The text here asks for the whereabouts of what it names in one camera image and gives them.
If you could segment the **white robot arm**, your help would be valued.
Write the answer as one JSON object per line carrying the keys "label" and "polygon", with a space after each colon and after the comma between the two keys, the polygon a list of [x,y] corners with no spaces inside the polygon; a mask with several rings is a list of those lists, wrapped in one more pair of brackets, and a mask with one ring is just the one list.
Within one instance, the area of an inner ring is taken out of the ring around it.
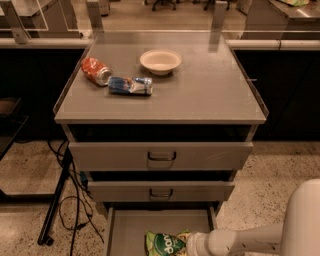
{"label": "white robot arm", "polygon": [[320,256],[320,180],[308,180],[296,188],[283,223],[194,232],[187,239],[186,251],[188,256],[235,256],[241,252]]}

